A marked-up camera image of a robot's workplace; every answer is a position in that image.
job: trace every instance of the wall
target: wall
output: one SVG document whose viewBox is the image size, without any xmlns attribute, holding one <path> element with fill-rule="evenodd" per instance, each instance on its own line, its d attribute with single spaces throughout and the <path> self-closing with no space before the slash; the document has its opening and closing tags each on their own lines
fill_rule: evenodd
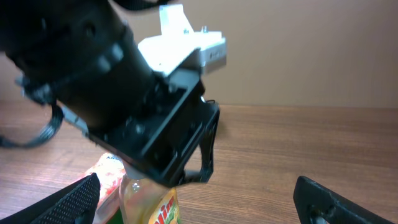
<svg viewBox="0 0 398 224">
<path fill-rule="evenodd" d="M 222 30 L 228 66 L 204 78 L 221 103 L 398 107 L 398 1 L 185 0 L 200 30 Z M 136 40 L 158 13 L 126 15 Z M 19 73 L 0 58 L 0 100 L 20 100 Z"/>
</svg>

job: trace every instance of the plastic bottle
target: plastic bottle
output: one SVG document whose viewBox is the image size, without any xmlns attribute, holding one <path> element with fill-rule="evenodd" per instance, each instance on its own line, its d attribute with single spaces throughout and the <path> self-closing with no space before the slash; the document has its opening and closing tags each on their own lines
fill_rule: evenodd
<svg viewBox="0 0 398 224">
<path fill-rule="evenodd" d="M 165 188 L 124 163 L 119 188 L 124 224 L 180 224 L 176 189 Z"/>
</svg>

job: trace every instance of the wooden surface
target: wooden surface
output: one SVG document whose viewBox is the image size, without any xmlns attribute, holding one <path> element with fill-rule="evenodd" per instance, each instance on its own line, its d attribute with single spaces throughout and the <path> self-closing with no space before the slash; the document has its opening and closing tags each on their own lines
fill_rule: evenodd
<svg viewBox="0 0 398 224">
<path fill-rule="evenodd" d="M 300 175 L 398 222 L 398 110 L 221 109 L 213 177 L 178 189 L 184 223 L 298 223 Z M 49 116 L 31 103 L 0 103 L 0 133 L 27 139 Z M 72 183 L 103 152 L 66 123 L 43 147 L 0 149 L 0 218 Z"/>
</svg>

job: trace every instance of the snack package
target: snack package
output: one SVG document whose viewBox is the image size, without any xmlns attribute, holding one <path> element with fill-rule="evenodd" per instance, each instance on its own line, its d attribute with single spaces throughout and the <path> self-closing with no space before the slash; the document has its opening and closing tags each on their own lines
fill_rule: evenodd
<svg viewBox="0 0 398 224">
<path fill-rule="evenodd" d="M 105 153 L 84 173 L 83 177 L 94 172 L 99 178 L 101 192 L 93 224 L 103 224 L 119 209 L 119 186 L 126 171 L 120 158 Z"/>
</svg>

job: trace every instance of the wood grain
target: wood grain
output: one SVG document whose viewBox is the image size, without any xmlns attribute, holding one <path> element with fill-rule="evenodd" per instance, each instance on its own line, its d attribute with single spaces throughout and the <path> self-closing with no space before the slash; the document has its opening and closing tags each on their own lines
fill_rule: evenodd
<svg viewBox="0 0 398 224">
<path fill-rule="evenodd" d="M 222 106 L 215 173 L 178 189 L 184 223 L 298 223 L 300 175 L 398 222 L 398 110 Z M 50 110 L 0 103 L 0 134 L 27 139 Z M 64 124 L 47 145 L 0 149 L 0 218 L 72 183 L 104 151 Z M 196 152 L 189 167 L 200 165 Z"/>
</svg>

